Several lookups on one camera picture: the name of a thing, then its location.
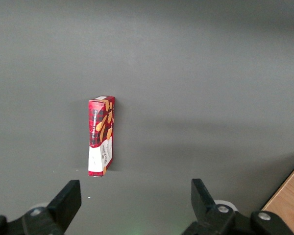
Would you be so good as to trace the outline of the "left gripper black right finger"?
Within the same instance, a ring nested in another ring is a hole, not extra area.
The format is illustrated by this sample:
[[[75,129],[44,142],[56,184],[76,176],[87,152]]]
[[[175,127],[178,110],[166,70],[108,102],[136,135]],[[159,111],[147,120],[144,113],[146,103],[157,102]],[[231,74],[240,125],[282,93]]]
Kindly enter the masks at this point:
[[[201,179],[191,181],[191,203],[196,221],[184,235],[291,235],[278,215],[254,211],[246,217],[224,203],[217,204]]]

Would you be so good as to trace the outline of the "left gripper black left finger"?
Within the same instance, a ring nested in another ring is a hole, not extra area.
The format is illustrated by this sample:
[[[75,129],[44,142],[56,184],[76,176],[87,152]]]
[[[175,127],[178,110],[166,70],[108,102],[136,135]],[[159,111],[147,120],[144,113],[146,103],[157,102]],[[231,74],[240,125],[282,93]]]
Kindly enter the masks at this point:
[[[0,215],[0,235],[63,235],[80,207],[80,181],[70,180],[46,206],[33,207],[10,222]]]

